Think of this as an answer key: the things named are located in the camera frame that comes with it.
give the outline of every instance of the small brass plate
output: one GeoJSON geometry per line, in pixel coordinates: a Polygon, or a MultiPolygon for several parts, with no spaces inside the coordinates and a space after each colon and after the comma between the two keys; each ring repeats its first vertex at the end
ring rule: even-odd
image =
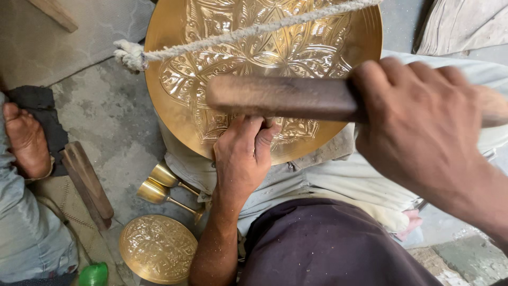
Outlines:
{"type": "MultiPolygon", "coordinates": [[[[145,50],[190,43],[339,2],[160,0],[148,26],[145,50]]],[[[206,84],[211,77],[344,78],[363,61],[379,60],[382,44],[381,14],[374,6],[151,62],[145,76],[155,110],[168,129],[187,147],[213,159],[213,144],[233,116],[206,105],[206,84]]],[[[316,150],[346,125],[309,119],[274,120],[282,130],[272,142],[272,165],[316,150]]]]}
{"type": "Polygon", "coordinates": [[[141,278],[159,284],[177,284],[189,275],[198,241],[178,221],[162,215],[144,215],[122,230],[120,254],[141,278]]]}

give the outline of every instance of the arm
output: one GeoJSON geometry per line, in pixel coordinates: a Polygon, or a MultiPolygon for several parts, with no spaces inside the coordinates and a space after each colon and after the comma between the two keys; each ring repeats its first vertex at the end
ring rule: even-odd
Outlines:
{"type": "Polygon", "coordinates": [[[271,166],[270,144],[280,127],[260,131],[262,117],[237,117],[213,146],[217,186],[192,265],[189,285],[229,285],[236,279],[238,215],[271,166]]]}
{"type": "Polygon", "coordinates": [[[478,152],[481,88],[453,67],[396,59],[353,74],[370,125],[358,151],[383,176],[484,231],[508,252],[508,178],[478,152]]]}

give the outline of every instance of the finger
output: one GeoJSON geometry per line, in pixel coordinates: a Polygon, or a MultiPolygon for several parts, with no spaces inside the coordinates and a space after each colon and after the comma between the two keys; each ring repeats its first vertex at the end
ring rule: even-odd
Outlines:
{"type": "Polygon", "coordinates": [[[245,115],[243,114],[240,114],[238,115],[237,117],[233,118],[233,120],[231,120],[231,124],[229,125],[228,129],[238,129],[241,125],[242,125],[242,122],[245,118],[245,115]]]}
{"type": "Polygon", "coordinates": [[[263,123],[263,117],[261,116],[245,116],[245,119],[242,122],[240,127],[239,135],[241,138],[248,139],[249,141],[254,141],[259,129],[261,129],[261,124],[263,123]]]}
{"type": "Polygon", "coordinates": [[[436,69],[445,79],[448,80],[449,83],[457,86],[461,85],[469,85],[466,77],[462,74],[462,72],[452,66],[440,67],[436,69]]]}
{"type": "Polygon", "coordinates": [[[369,125],[360,125],[358,130],[358,136],[356,137],[356,149],[362,156],[365,157],[369,148],[370,142],[370,126],[369,125]]]}
{"type": "Polygon", "coordinates": [[[5,103],[3,107],[4,119],[6,122],[18,118],[20,109],[16,103],[5,103]]]}
{"type": "Polygon", "coordinates": [[[233,118],[231,120],[231,123],[229,124],[229,127],[227,130],[221,134],[220,136],[224,136],[224,134],[229,134],[230,136],[234,136],[234,134],[238,133],[238,129],[240,129],[240,126],[242,125],[243,119],[245,115],[238,115],[237,117],[233,118]]]}
{"type": "Polygon", "coordinates": [[[272,127],[263,129],[256,135],[254,156],[258,163],[271,161],[270,147],[272,139],[281,129],[280,125],[273,124],[272,127]]]}
{"type": "Polygon", "coordinates": [[[425,83],[432,85],[447,85],[446,79],[438,71],[432,69],[422,62],[412,62],[407,64],[413,73],[425,83]]]}
{"type": "Polygon", "coordinates": [[[404,66],[396,58],[390,56],[383,58],[379,61],[379,65],[386,73],[386,77],[392,85],[404,85],[410,82],[410,79],[416,78],[411,69],[404,66]]]}
{"type": "Polygon", "coordinates": [[[360,90],[369,118],[386,106],[386,90],[392,88],[382,67],[374,61],[366,61],[353,70],[352,79],[360,90]]]}

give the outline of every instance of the frayed rope end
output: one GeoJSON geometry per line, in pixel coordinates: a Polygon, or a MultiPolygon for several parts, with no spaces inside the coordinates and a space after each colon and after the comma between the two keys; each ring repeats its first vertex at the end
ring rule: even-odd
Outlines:
{"type": "Polygon", "coordinates": [[[113,52],[116,61],[123,64],[129,71],[137,73],[148,69],[148,61],[142,45],[127,40],[119,40],[113,44],[118,48],[113,52]]]}

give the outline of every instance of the rope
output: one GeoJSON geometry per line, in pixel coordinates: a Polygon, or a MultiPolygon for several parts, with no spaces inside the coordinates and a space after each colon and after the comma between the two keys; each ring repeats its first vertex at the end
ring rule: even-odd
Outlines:
{"type": "Polygon", "coordinates": [[[202,48],[236,42],[248,36],[255,36],[263,33],[273,32],[282,27],[292,26],[317,20],[334,14],[342,14],[346,12],[361,10],[369,6],[378,5],[383,0],[349,0],[344,3],[330,5],[325,8],[314,10],[286,17],[280,21],[252,25],[247,28],[238,29],[233,32],[222,34],[219,36],[211,36],[203,40],[195,41],[190,44],[177,45],[171,48],[164,47],[163,50],[144,52],[144,47],[137,43],[131,43],[127,40],[116,41],[113,44],[118,48],[113,54],[119,63],[123,63],[131,71],[144,71],[148,69],[148,62],[162,61],[167,58],[179,56],[186,52],[196,51],[202,48]]]}

